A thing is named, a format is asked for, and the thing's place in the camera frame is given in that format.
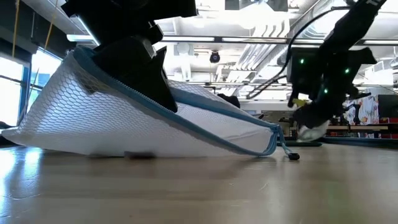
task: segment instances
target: mesh laundry bag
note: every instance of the mesh laundry bag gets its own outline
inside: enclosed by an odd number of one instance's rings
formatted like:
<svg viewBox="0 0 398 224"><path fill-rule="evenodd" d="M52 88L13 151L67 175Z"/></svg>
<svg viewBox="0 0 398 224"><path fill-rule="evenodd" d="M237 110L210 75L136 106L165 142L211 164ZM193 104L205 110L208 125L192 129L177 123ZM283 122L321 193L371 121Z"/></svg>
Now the mesh laundry bag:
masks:
<svg viewBox="0 0 398 224"><path fill-rule="evenodd" d="M201 86L169 81L173 113L113 79L77 47L53 74L18 128L14 143L79 154L123 156L268 156L282 130L236 108ZM291 151L283 144L284 151Z"/></svg>

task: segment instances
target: dome camera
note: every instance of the dome camera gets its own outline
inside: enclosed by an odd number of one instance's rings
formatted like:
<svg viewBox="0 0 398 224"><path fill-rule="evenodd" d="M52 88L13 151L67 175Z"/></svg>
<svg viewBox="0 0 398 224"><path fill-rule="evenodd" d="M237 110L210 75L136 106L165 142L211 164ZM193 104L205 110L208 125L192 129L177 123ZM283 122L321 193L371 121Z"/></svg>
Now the dome camera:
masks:
<svg viewBox="0 0 398 224"><path fill-rule="evenodd" d="M210 55L210 62L211 63L218 63L220 61L220 55L217 51L213 51Z"/></svg>

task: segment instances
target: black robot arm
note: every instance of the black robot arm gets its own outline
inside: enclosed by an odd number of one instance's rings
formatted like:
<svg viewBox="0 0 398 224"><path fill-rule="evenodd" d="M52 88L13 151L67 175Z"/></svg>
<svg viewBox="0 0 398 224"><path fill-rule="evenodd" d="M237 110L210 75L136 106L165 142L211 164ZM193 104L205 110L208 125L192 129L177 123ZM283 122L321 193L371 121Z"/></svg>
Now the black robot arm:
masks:
<svg viewBox="0 0 398 224"><path fill-rule="evenodd" d="M343 109L346 95L358 97L358 89L352 84L362 64L375 64L369 48L349 50L368 32L377 12L387 0L359 0L336 24L318 49L293 49L292 68L300 57L308 57L308 63L291 70L292 100L299 93L308 94L312 103L294 113L294 118L308 128L322 125Z"/></svg>
<svg viewBox="0 0 398 224"><path fill-rule="evenodd" d="M79 17L99 44L92 56L99 68L177 112L163 69L166 48L152 46L163 38L154 21L195 16L195 0L67 0L62 9L69 17ZM85 88L94 93L89 86Z"/></svg>

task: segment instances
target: wooden table surface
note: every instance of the wooden table surface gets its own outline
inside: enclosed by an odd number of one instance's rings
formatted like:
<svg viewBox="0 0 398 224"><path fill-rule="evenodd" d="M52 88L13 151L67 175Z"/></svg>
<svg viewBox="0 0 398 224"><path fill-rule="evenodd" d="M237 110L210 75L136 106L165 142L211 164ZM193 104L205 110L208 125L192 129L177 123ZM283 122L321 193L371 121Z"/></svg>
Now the wooden table surface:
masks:
<svg viewBox="0 0 398 224"><path fill-rule="evenodd" d="M397 223L398 151L129 160L0 150L0 223Z"/></svg>

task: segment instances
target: window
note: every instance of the window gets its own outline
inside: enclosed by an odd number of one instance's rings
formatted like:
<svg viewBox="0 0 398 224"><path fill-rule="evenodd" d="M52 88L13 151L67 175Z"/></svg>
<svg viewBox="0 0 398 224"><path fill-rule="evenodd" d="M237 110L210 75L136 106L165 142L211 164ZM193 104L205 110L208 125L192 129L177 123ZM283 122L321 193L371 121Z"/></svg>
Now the window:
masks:
<svg viewBox="0 0 398 224"><path fill-rule="evenodd" d="M0 121L16 125L21 102L24 66L0 57Z"/></svg>
<svg viewBox="0 0 398 224"><path fill-rule="evenodd" d="M44 87L50 80L52 74L57 70L61 64L61 59L46 52L43 49L39 49L36 54L32 56L32 73L30 76L30 83L36 86ZM41 90L33 88L30 94L27 111L29 111L33 102L39 96Z"/></svg>
<svg viewBox="0 0 398 224"><path fill-rule="evenodd" d="M42 90L38 90L36 88L33 88L31 91L32 92L30 93L30 97L29 97L29 101L28 101L28 104L27 104L27 110L26 111L30 110L30 107L32 106L33 102L36 100L36 98L39 96L39 94L40 94L40 92Z"/></svg>

